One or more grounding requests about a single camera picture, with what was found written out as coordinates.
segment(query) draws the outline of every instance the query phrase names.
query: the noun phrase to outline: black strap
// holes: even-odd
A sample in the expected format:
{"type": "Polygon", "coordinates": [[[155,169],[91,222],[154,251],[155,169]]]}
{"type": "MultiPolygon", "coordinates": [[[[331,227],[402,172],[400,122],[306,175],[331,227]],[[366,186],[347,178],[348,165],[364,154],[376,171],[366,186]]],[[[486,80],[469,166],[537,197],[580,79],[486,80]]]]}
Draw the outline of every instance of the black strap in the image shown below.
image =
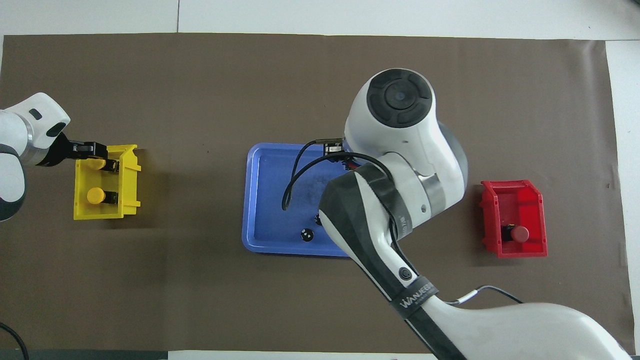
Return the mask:
{"type": "Polygon", "coordinates": [[[405,320],[420,308],[428,298],[436,295],[438,289],[426,277],[420,276],[400,294],[393,298],[389,304],[405,320]]]}
{"type": "Polygon", "coordinates": [[[394,226],[391,231],[394,232],[396,240],[411,234],[413,224],[411,223],[409,210],[406,208],[402,196],[393,182],[387,178],[384,172],[371,163],[362,165],[355,171],[367,181],[367,184],[376,194],[389,216],[394,219],[392,222],[394,226]]]}

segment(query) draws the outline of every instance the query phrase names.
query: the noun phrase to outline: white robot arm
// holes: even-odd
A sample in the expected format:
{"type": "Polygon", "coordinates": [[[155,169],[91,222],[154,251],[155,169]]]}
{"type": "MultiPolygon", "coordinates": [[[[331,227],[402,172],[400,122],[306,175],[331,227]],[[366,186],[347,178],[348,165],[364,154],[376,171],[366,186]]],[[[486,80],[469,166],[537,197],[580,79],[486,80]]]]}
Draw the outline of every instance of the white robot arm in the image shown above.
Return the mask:
{"type": "Polygon", "coordinates": [[[95,142],[71,142],[62,133],[67,113],[42,92],[0,110],[0,221],[12,217],[24,202],[23,165],[50,167],[65,158],[106,158],[95,142]]]}
{"type": "Polygon", "coordinates": [[[326,187],[319,215],[331,239],[378,287],[439,359],[630,359],[593,319],[553,304],[493,309],[454,307],[420,276],[396,241],[458,202],[467,159],[439,124],[422,75],[389,69],[358,92],[344,146],[376,158],[326,187]]]}

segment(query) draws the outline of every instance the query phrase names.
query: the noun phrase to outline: tray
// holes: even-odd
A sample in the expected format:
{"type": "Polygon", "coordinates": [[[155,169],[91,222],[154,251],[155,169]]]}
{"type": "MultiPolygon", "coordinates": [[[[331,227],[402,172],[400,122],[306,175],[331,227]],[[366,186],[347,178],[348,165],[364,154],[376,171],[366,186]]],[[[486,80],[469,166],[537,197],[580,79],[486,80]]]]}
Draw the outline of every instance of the tray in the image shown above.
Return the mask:
{"type": "MultiPolygon", "coordinates": [[[[317,225],[314,217],[326,184],[346,173],[341,163],[323,161],[296,181],[287,211],[280,207],[291,169],[302,145],[258,143],[247,155],[242,241],[253,252],[312,256],[347,256],[317,225]],[[314,238],[303,241],[302,229],[314,238]]],[[[322,145],[309,147],[298,170],[323,155],[322,145]]]]}

